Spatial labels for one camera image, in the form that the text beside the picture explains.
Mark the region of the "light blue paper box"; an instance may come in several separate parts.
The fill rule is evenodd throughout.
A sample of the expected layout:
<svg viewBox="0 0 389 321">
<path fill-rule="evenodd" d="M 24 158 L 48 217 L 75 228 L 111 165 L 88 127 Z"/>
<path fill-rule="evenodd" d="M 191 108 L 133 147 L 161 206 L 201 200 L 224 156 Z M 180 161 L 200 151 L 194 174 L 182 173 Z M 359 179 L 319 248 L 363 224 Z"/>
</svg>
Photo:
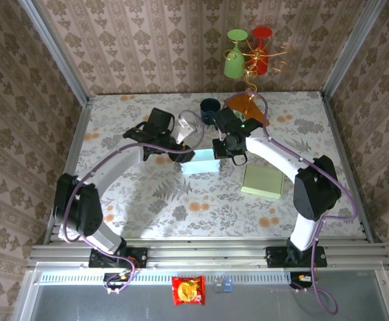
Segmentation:
<svg viewBox="0 0 389 321">
<path fill-rule="evenodd" d="M 216 173 L 220 171 L 220 160 L 215 159 L 212 149 L 196 150 L 194 157 L 186 163 L 181 163 L 183 175 L 201 173 Z"/>
</svg>

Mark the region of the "light green paper box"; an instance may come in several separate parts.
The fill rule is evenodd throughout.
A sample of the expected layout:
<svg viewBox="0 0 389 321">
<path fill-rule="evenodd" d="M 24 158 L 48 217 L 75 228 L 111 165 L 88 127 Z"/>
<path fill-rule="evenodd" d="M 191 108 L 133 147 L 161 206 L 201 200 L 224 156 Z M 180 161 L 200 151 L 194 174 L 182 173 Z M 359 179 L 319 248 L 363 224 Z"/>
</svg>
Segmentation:
<svg viewBox="0 0 389 321">
<path fill-rule="evenodd" d="M 284 174 L 276 169 L 247 165 L 241 191 L 261 197 L 280 199 L 283 192 Z"/>
</svg>

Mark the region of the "dark blue cup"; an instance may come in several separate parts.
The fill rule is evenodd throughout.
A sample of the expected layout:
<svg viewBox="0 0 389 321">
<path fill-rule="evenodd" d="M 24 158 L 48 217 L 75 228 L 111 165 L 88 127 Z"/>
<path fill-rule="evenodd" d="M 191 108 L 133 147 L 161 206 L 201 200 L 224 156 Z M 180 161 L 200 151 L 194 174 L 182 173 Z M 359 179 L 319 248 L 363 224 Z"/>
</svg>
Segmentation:
<svg viewBox="0 0 389 321">
<path fill-rule="evenodd" d="M 200 103 L 200 115 L 205 125 L 214 124 L 214 116 L 221 109 L 220 102 L 215 98 L 206 98 Z"/>
</svg>

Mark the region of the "green wine glass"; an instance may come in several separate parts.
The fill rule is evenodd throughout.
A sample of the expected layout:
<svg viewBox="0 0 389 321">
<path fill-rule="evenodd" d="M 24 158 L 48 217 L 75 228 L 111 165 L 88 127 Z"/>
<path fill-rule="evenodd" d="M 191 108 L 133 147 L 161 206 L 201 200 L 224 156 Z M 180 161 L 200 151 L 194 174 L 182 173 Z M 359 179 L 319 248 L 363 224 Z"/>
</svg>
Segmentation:
<svg viewBox="0 0 389 321">
<path fill-rule="evenodd" d="M 239 44 L 248 37 L 242 29 L 232 29 L 227 33 L 228 38 L 233 42 L 234 47 L 224 54 L 224 75 L 231 79 L 240 78 L 244 75 L 244 55 L 240 51 Z"/>
</svg>

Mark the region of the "red wine glass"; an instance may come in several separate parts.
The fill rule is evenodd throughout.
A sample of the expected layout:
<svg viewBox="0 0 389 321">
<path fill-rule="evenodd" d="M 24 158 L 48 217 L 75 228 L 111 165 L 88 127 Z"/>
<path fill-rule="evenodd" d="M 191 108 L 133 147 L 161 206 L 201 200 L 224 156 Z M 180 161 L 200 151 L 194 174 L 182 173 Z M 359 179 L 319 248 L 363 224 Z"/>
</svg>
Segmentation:
<svg viewBox="0 0 389 321">
<path fill-rule="evenodd" d="M 268 70 L 268 52 L 267 45 L 273 35 L 269 27 L 256 27 L 252 30 L 252 35 L 256 40 L 256 45 L 250 53 L 249 66 L 255 76 L 262 76 Z"/>
</svg>

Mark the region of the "red snack packet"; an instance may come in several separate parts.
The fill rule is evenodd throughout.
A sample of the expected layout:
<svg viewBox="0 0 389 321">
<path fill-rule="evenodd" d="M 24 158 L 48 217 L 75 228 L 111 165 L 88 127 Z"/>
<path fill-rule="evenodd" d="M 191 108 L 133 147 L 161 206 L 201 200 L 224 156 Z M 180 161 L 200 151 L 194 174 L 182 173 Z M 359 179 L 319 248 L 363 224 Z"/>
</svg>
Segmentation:
<svg viewBox="0 0 389 321">
<path fill-rule="evenodd" d="M 206 302 L 206 281 L 204 276 L 180 277 L 173 276 L 171 279 L 173 303 L 200 304 Z"/>
</svg>

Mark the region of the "aluminium extrusion frame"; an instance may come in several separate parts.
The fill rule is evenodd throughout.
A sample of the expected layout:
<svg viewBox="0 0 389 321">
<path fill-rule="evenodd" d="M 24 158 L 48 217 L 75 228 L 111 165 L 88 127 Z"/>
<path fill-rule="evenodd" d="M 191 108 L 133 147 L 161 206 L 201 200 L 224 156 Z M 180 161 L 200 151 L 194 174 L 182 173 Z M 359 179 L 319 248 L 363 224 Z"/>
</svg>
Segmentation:
<svg viewBox="0 0 389 321">
<path fill-rule="evenodd" d="M 199 110 L 200 101 L 225 100 L 241 90 L 240 80 L 224 75 L 227 32 L 270 26 L 273 45 L 292 43 L 288 70 L 260 81 L 269 133 L 282 144 L 306 142 L 297 153 L 313 159 L 323 154 L 338 179 L 354 196 L 342 197 L 323 226 L 319 244 L 328 266 L 319 270 L 318 286 L 335 297 L 333 317 L 312 292 L 289 287 L 269 289 L 256 281 L 266 269 L 266 248 L 285 245 L 297 213 L 292 184 L 271 204 L 240 192 L 244 169 L 230 160 L 219 173 L 185 177 L 180 168 L 159 165 L 154 157 L 133 166 L 103 195 L 113 205 L 112 234 L 130 246 L 146 247 L 148 271 L 179 275 L 234 275 L 228 294 L 208 286 L 204 306 L 175 306 L 171 288 L 142 288 L 133 282 L 120 294 L 101 287 L 39 294 L 35 315 L 69 320 L 389 320 L 389 257 L 375 243 L 359 213 L 357 221 L 339 222 L 360 206 L 358 190 L 345 159 L 331 108 L 323 104 L 327 81 L 339 65 L 348 32 L 374 0 L 21 0 L 41 38 L 75 95 L 83 102 L 65 170 L 83 175 L 112 150 L 117 137 L 154 107 L 178 114 Z M 274 207 L 276 213 L 268 210 Z"/>
</svg>

